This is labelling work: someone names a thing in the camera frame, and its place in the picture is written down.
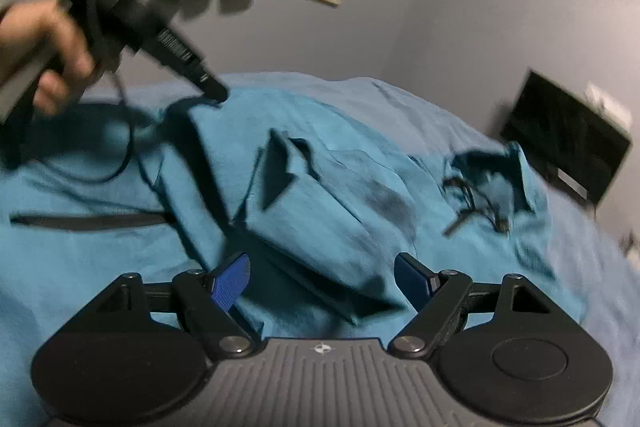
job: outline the white object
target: white object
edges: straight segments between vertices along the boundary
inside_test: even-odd
[[[574,180],[569,174],[558,169],[558,173],[556,174],[558,179],[563,181],[566,185],[568,185],[571,189],[575,191],[583,200],[586,200],[589,196],[589,192],[586,188],[580,185],[576,180]]]
[[[633,124],[634,119],[628,107],[622,105],[618,100],[594,84],[587,85],[585,95],[588,102],[600,114],[613,120],[627,132],[631,131],[631,124]]]

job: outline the black strap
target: black strap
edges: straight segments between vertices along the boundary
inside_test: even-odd
[[[442,235],[445,237],[451,237],[451,235],[462,226],[471,216],[478,214],[480,216],[486,217],[491,224],[494,226],[494,231],[497,233],[509,233],[509,219],[507,217],[500,214],[500,212],[496,209],[495,205],[491,202],[489,197],[478,190],[477,187],[474,187],[466,180],[460,178],[459,176],[454,176],[452,178],[444,178],[442,181],[442,188],[447,187],[457,187],[462,190],[462,193],[465,197],[466,204],[468,208],[463,208],[458,212],[458,217],[451,223],[443,232]],[[476,202],[474,199],[473,191],[484,198],[487,208],[478,208],[476,207]]]
[[[98,232],[100,230],[135,229],[153,225],[172,225],[175,216],[170,212],[140,212],[138,214],[109,214],[104,216],[11,216],[12,225],[67,230],[68,232]]]

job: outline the black cable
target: black cable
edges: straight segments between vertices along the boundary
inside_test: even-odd
[[[460,177],[445,179],[443,182],[443,187],[459,188],[462,191],[463,196],[465,198],[466,205],[468,206],[467,212],[469,214],[479,214],[480,216],[484,216],[494,226],[494,230],[496,232],[500,232],[500,233],[508,232],[508,224],[506,223],[505,218],[500,215],[500,212],[492,203],[491,199],[486,194],[484,194],[484,192],[479,190],[477,187],[472,186],[466,180],[463,180]],[[476,202],[473,196],[473,191],[476,191],[478,196],[484,199],[484,201],[486,202],[487,208],[479,208],[476,206]]]
[[[90,34],[89,36],[94,42],[95,52],[98,55],[96,57],[97,64],[98,64],[97,67],[103,66],[105,68],[105,73],[111,79],[113,86],[118,92],[118,97],[120,99],[118,102],[118,105],[122,107],[125,120],[127,122],[127,126],[129,127],[129,139],[127,142],[127,149],[125,151],[124,158],[120,163],[120,166],[118,166],[118,168],[114,172],[102,178],[83,178],[81,176],[76,176],[74,174],[71,174],[70,172],[66,172],[63,169],[60,169],[56,166],[53,166],[45,162],[44,160],[40,160],[40,163],[46,166],[47,169],[50,169],[51,171],[55,172],[56,174],[63,176],[65,178],[68,178],[77,183],[89,184],[89,185],[100,185],[100,184],[111,182],[114,179],[116,179],[118,176],[120,176],[129,166],[131,159],[135,156],[135,150],[134,150],[135,149],[134,147],[135,124],[134,124],[134,119],[130,113],[129,104],[127,103],[127,95],[124,89],[124,84],[122,82],[120,75],[117,72],[118,61],[117,59],[114,59],[111,56],[107,39],[104,37],[102,29],[100,28],[100,18],[98,15],[97,0],[86,0],[86,19],[87,19],[87,25],[89,28],[89,34]],[[146,177],[146,175],[143,176],[143,178],[145,179],[145,182],[147,183],[147,185],[149,185],[150,188],[153,190],[152,186],[150,185],[150,181]]]

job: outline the black zipper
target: black zipper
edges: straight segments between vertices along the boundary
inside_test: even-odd
[[[105,214],[102,216],[52,216],[50,214],[18,214],[10,216],[12,225],[69,232],[98,232],[100,230],[136,229],[154,225],[172,225],[175,216],[170,212],[137,212],[135,214]]]

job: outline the hand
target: hand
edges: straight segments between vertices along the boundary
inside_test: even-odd
[[[86,39],[76,22],[57,0],[16,3],[0,23],[0,86],[18,63],[39,44],[50,39],[60,52],[62,76],[45,71],[38,81],[33,105],[46,115],[58,113],[73,98],[79,98],[97,78]]]

